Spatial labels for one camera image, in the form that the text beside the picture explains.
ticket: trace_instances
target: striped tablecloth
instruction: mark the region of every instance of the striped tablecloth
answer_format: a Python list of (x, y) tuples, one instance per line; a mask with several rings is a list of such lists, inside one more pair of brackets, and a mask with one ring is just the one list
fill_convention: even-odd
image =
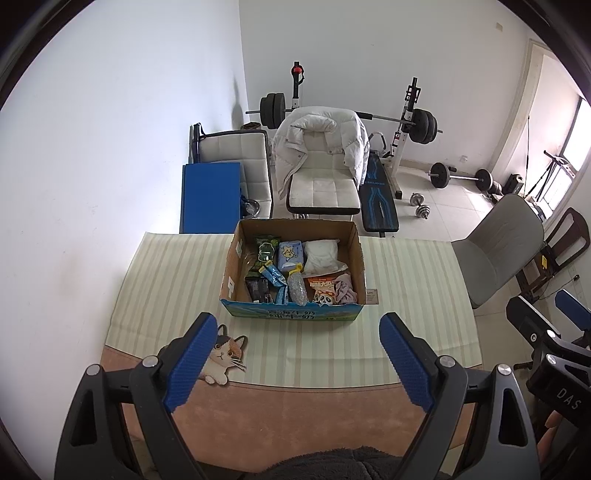
[(232, 317), (219, 301), (232, 235), (146, 233), (129, 267), (106, 344), (143, 358), (181, 336), (200, 312), (230, 335), (247, 335), (245, 372), (235, 382), (277, 387), (346, 388), (399, 382), (378, 337), (386, 312), (397, 312), (439, 355), (465, 367), (482, 362), (476, 324), (452, 245), (361, 237), (367, 288), (379, 304), (354, 322)]

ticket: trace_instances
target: snack package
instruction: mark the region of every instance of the snack package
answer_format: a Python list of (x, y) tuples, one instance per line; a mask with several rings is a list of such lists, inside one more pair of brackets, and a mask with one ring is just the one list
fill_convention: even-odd
[(259, 273), (269, 280), (274, 287), (279, 289), (275, 296), (275, 304), (287, 305), (287, 282), (283, 274), (273, 265), (273, 262), (269, 260), (259, 269)]
[(281, 242), (277, 268), (282, 272), (293, 270), (297, 264), (304, 264), (304, 248), (299, 240), (294, 242)]
[(336, 305), (335, 283), (329, 277), (308, 278), (310, 287), (314, 289), (313, 302), (318, 305)]
[(313, 240), (304, 243), (306, 264), (303, 277), (318, 277), (347, 270), (347, 264), (337, 260), (338, 243), (338, 240)]
[(278, 236), (273, 235), (261, 235), (255, 239), (257, 259), (255, 264), (247, 273), (247, 277), (260, 277), (259, 270), (261, 267), (271, 261), (273, 264), (277, 262), (277, 248), (279, 247), (279, 241), (281, 239)]
[(269, 281), (264, 277), (246, 278), (246, 287), (253, 303), (273, 303)]

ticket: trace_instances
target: cat illustration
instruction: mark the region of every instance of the cat illustration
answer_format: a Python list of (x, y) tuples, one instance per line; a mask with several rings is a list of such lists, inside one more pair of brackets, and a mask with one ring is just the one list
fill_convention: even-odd
[(208, 384), (225, 385), (228, 383), (226, 370), (231, 367), (238, 367), (246, 370), (242, 363), (242, 352), (246, 347), (247, 338), (244, 335), (233, 339), (228, 336), (228, 329), (225, 325), (217, 328), (216, 343), (205, 360), (205, 365), (199, 374), (199, 378)]
[(286, 259), (294, 258), (295, 257), (294, 246), (293, 245), (284, 245), (281, 251), (281, 255), (283, 255)]

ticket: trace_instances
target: metal screw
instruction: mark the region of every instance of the metal screw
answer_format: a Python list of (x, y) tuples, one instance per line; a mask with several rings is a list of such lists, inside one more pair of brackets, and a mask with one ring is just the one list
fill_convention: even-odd
[(456, 364), (456, 361), (449, 355), (443, 355), (439, 359), (439, 363), (442, 364), (444, 367), (451, 368)]
[(100, 372), (99, 364), (92, 364), (86, 369), (86, 375), (90, 375), (91, 377), (96, 375), (98, 372)]
[(511, 375), (511, 367), (507, 364), (499, 364), (496, 369), (501, 375)]
[(145, 367), (155, 367), (158, 365), (158, 357), (156, 355), (148, 355), (142, 360), (142, 365)]

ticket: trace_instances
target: window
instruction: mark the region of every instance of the window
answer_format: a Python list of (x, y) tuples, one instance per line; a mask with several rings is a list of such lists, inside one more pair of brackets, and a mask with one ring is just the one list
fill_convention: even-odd
[(546, 178), (532, 192), (537, 200), (541, 217), (549, 218), (556, 209), (575, 175), (579, 172), (591, 148), (591, 107), (581, 97), (573, 123), (558, 157), (548, 166)]
[(560, 156), (579, 171), (587, 158), (589, 148), (591, 148), (591, 107), (581, 98)]

